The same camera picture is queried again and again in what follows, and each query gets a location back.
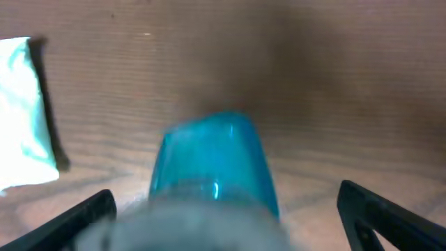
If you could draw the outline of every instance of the brown wooden surface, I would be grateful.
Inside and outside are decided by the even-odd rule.
[[[144,197],[163,128],[237,109],[259,128],[303,250],[347,250],[351,179],[446,225],[446,2],[3,0],[42,35],[71,170],[0,198],[0,245],[103,188]]]

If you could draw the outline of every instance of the wood grain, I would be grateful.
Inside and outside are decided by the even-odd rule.
[[[146,195],[162,132],[238,110],[256,123],[283,222],[308,250],[347,250],[351,179],[446,225],[446,3],[0,2],[0,38],[40,35],[59,181],[0,198],[0,245],[102,188]]]

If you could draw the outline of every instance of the blue plastic object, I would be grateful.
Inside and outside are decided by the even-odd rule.
[[[219,113],[173,128],[163,139],[150,197],[175,190],[181,197],[260,204],[279,217],[272,178],[251,121]]]

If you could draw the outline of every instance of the black plastic part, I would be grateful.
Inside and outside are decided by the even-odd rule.
[[[0,251],[60,250],[89,224],[106,216],[116,217],[110,190],[98,192],[36,230],[4,245]]]
[[[446,250],[446,229],[355,184],[343,181],[337,208],[352,251],[384,250],[374,231],[396,248]]]

